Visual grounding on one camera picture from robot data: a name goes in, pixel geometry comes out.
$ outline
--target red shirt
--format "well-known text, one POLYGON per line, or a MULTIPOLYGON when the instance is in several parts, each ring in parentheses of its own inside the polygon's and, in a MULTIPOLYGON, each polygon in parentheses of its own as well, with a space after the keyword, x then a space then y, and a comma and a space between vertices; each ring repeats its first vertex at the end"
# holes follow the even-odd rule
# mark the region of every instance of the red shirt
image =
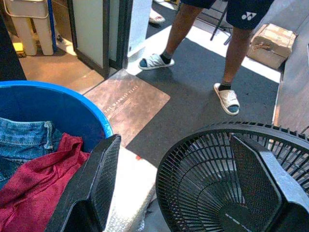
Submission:
POLYGON ((90 154, 66 133, 58 151, 20 166, 0 191, 1 232, 43 232, 71 177, 90 154))

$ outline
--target denim fabric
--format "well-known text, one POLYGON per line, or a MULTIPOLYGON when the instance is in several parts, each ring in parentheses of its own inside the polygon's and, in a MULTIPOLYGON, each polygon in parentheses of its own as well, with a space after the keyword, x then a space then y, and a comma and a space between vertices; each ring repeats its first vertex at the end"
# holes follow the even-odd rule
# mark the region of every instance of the denim fabric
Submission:
POLYGON ((50 121, 14 122, 0 117, 0 189, 20 165, 57 151, 61 137, 50 121))

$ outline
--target blue bin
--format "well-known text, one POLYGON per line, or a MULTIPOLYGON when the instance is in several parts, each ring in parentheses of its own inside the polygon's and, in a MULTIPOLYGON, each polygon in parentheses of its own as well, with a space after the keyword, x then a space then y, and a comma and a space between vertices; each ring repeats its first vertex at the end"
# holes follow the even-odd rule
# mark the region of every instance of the blue bin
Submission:
POLYGON ((20 122, 53 121, 61 132, 81 136, 84 151, 112 136, 105 115, 87 98, 53 84, 0 82, 0 117, 20 122))
POLYGON ((0 117, 13 121, 53 121, 61 132, 81 136, 87 162, 67 184, 45 232, 102 232, 116 179, 119 135, 104 114, 67 88, 32 81, 0 82, 0 117))

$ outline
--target fan grille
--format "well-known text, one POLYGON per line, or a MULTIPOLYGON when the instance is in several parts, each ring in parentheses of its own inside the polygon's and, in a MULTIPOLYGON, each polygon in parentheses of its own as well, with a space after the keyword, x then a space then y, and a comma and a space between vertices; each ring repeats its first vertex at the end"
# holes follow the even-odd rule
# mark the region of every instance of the fan grille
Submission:
MULTIPOLYGON (((253 130, 240 129, 237 124, 229 127, 212 126, 189 136, 177 143, 161 161, 157 196, 173 232, 226 231, 219 218, 220 210, 231 204, 245 207, 229 142, 231 133, 241 133, 270 149, 309 195, 309 144, 305 142, 307 147, 303 148, 292 141, 303 143, 305 140, 296 136, 291 139, 290 134, 278 130, 276 133, 281 136, 275 136, 275 130, 265 126, 251 125, 249 128, 253 130), (263 128, 262 132, 256 130, 259 127, 263 128)), ((249 229, 250 224, 250 221, 242 221, 239 230, 234 228, 233 231, 253 231, 249 229)))

